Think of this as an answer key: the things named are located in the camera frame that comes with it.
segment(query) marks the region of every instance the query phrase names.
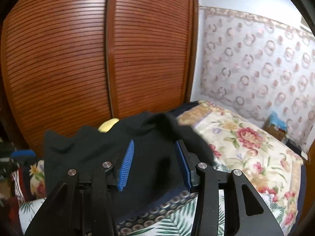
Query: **louvered wooden door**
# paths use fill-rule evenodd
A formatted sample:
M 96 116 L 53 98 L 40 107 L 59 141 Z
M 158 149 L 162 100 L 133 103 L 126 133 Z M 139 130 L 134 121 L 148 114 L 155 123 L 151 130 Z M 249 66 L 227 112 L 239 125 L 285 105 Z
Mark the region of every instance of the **louvered wooden door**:
M 108 77 L 113 114 L 167 111 L 184 100 L 193 0 L 109 0 Z
M 73 135 L 110 119 L 104 56 L 105 0 L 19 0 L 3 24 L 7 99 L 30 148 L 43 133 Z

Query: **blue object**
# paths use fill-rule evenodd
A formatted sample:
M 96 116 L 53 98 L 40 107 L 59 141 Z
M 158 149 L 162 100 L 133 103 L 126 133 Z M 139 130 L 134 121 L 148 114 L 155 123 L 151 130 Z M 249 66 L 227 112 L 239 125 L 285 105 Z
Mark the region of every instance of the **blue object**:
M 21 157 L 21 156 L 36 157 L 36 154 L 31 149 L 29 149 L 29 150 L 19 150 L 19 151 L 14 151 L 13 153 L 11 153 L 10 158 L 13 159 L 13 158 L 16 158 L 16 157 Z
M 269 126 L 271 124 L 277 126 L 278 128 L 280 128 L 284 131 L 287 131 L 287 126 L 286 126 L 285 122 L 278 118 L 278 115 L 276 112 L 272 112 L 269 116 Z
M 190 170 L 188 168 L 186 159 L 184 157 L 183 151 L 182 151 L 178 141 L 176 141 L 176 156 L 177 156 L 180 170 L 182 172 L 181 175 L 182 175 L 184 186 L 187 188 L 188 191 L 190 191 L 190 189 L 192 187 L 192 184 L 190 181 L 191 180 L 191 174 L 190 174 Z
M 123 158 L 121 168 L 119 170 L 119 177 L 118 177 L 118 185 L 117 188 L 120 192 L 122 192 L 122 189 L 126 186 L 128 175 L 133 159 L 134 154 L 134 141 L 131 139 L 129 146 L 127 148 L 125 157 Z

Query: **bed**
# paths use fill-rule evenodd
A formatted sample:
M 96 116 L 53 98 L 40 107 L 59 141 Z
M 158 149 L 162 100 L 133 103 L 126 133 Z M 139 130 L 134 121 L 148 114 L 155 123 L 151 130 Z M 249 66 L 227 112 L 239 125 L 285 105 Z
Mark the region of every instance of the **bed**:
M 209 144 L 215 169 L 242 170 L 268 205 L 284 235 L 294 227 L 303 207 L 306 175 L 302 158 L 267 132 L 241 116 L 207 101 L 193 102 L 172 110 L 178 123 L 190 125 Z M 224 194 L 219 191 L 219 230 L 224 235 Z M 118 225 L 121 235 L 188 236 L 193 224 L 196 194 L 182 192 L 165 205 L 141 218 Z M 23 205 L 19 217 L 23 232 L 43 203 Z

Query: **yellow object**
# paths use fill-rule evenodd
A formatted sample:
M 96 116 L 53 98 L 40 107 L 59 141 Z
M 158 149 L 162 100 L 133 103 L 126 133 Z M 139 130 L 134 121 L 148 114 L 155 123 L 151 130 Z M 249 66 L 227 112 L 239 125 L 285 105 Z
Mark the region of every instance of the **yellow object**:
M 111 129 L 112 126 L 114 126 L 115 123 L 119 122 L 119 119 L 117 118 L 113 118 L 110 119 L 106 122 L 104 122 L 100 127 L 99 127 L 99 131 L 100 132 L 107 132 Z

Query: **ribbed blue pad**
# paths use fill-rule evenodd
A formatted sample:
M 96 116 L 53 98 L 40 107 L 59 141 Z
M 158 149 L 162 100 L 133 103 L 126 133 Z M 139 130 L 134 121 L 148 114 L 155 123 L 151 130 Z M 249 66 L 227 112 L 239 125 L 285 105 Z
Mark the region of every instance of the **ribbed blue pad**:
M 178 141 L 176 141 L 176 158 L 179 164 L 179 168 L 181 170 L 181 175 L 182 175 L 182 180 L 184 183 L 184 186 L 187 188 L 188 191 L 190 191 L 190 188 L 192 187 L 191 184 L 191 178 L 190 178 L 190 170 L 187 166 L 187 162 L 186 159 L 183 155 L 182 149 L 178 143 Z
M 128 149 L 126 151 L 125 157 L 123 158 L 122 165 L 121 165 L 120 170 L 119 170 L 119 178 L 118 178 L 117 188 L 120 192 L 122 192 L 122 189 L 127 184 L 133 154 L 134 154 L 134 142 L 131 139 L 129 146 L 128 146 Z

